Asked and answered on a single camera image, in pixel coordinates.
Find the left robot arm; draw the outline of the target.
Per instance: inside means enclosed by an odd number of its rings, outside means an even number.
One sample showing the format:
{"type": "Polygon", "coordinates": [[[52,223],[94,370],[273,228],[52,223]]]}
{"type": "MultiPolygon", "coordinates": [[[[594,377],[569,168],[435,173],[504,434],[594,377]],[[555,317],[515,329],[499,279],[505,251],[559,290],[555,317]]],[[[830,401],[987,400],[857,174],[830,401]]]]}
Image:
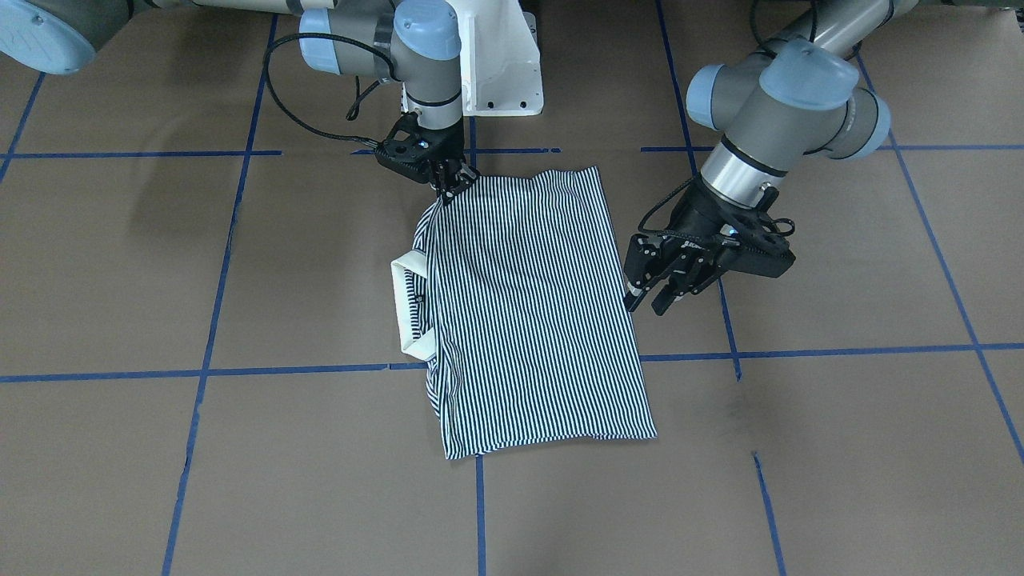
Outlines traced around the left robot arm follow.
{"type": "Polygon", "coordinates": [[[786,218],[769,209],[798,160],[859,159],[885,141],[891,110],[860,86],[850,61],[878,28],[912,1],[813,1],[800,18],[734,66],[703,66],[686,92],[697,124],[720,133],[701,168],[669,194],[664,227],[640,222],[630,238],[624,305],[652,293],[662,316],[728,272],[782,276],[796,262],[786,218]]]}

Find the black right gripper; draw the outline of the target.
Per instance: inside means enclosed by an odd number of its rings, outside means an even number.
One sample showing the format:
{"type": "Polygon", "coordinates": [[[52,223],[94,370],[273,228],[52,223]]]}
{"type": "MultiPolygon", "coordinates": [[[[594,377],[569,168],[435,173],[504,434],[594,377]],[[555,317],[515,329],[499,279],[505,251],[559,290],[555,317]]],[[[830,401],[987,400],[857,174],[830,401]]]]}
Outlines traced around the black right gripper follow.
{"type": "Polygon", "coordinates": [[[438,199],[443,204],[450,204],[458,193],[473,186],[482,175],[475,166],[465,164],[464,125],[464,120],[460,118],[447,128],[430,129],[434,130],[438,140],[431,155],[433,172],[429,186],[435,186],[438,199]]]}

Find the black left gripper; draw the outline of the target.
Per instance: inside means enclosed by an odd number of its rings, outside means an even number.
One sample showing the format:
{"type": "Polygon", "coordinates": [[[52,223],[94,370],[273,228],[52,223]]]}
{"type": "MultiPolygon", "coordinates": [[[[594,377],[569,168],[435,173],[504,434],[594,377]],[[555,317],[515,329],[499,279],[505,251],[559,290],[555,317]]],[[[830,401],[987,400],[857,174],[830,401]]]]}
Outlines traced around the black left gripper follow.
{"type": "Polygon", "coordinates": [[[720,198],[700,178],[676,187],[641,219],[626,248],[624,306],[636,311],[663,282],[651,307],[662,317],[688,293],[699,293],[727,272],[716,262],[732,232],[722,218],[728,210],[769,207],[769,187],[757,188],[753,207],[720,198]]]}

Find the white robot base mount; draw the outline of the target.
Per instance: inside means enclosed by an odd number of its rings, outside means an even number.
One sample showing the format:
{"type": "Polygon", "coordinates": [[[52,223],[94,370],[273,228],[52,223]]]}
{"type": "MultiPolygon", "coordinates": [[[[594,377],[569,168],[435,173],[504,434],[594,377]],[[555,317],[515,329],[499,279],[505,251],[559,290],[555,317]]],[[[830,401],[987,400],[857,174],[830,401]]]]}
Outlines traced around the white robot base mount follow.
{"type": "Polygon", "coordinates": [[[540,47],[517,1],[400,1],[394,32],[406,47],[450,56],[460,42],[463,114],[525,117],[544,110],[540,47]]]}

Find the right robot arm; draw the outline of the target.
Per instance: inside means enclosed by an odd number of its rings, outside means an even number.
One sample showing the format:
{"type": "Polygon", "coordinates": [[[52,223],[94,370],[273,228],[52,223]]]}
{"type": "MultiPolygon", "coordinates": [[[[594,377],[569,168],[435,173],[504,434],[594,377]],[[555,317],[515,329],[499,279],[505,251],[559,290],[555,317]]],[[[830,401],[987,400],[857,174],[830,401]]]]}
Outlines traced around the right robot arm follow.
{"type": "MultiPolygon", "coordinates": [[[[136,15],[180,6],[179,1],[4,1],[2,52],[44,74],[72,75],[136,15]]],[[[387,83],[402,88],[400,117],[381,141],[322,129],[317,136],[368,147],[381,166],[431,186],[443,202],[479,178],[464,153],[462,44],[457,12],[447,2],[212,1],[210,6],[297,16],[297,32],[272,41],[261,65],[266,90],[283,113],[288,108],[270,68],[275,51],[289,44],[299,47],[312,70],[369,78],[374,88],[387,83]]]]}

